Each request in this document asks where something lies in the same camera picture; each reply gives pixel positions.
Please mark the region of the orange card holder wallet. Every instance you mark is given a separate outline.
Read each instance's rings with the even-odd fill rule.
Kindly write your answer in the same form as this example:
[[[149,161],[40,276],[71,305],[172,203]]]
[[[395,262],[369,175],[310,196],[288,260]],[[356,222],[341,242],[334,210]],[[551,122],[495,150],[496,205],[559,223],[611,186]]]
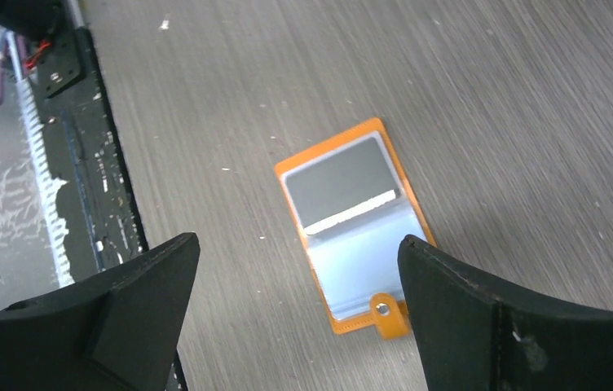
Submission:
[[[381,140],[390,158],[399,181],[399,197],[317,235],[306,235],[293,209],[284,176],[369,136]],[[377,117],[367,119],[282,160],[276,164],[275,173],[333,331],[345,334],[373,326],[387,340],[406,336],[411,328],[398,271],[398,248],[407,235],[428,243],[434,242],[434,236],[384,122]]]

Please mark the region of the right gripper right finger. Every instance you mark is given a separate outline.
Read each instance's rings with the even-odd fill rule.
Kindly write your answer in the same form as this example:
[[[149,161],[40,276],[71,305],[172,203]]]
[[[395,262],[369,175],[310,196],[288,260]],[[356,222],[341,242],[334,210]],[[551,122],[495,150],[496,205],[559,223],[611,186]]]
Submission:
[[[399,246],[430,390],[613,390],[613,311],[559,300],[413,235]]]

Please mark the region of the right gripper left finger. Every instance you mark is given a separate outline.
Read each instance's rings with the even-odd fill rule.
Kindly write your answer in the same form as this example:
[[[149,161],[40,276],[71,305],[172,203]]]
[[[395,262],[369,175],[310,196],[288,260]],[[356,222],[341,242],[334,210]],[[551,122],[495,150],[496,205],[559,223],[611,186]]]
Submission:
[[[0,310],[0,390],[163,390],[199,257],[182,233]]]

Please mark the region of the aluminium front rail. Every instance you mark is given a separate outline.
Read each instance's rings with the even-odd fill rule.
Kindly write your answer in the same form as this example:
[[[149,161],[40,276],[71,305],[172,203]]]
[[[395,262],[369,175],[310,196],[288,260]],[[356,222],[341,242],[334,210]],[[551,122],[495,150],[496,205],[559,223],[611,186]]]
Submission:
[[[46,222],[46,232],[53,257],[55,277],[57,284],[63,288],[74,283],[74,278],[71,275],[71,264],[64,246],[64,240],[69,230],[66,220],[59,215],[56,207],[58,192],[67,182],[51,176],[47,162],[46,146],[42,136],[44,125],[37,113],[37,105],[30,85],[30,78],[24,75],[23,62],[20,58],[20,45],[15,33],[7,33],[7,44],[16,77],[21,116],[25,126],[33,169],[36,174],[40,205]]]

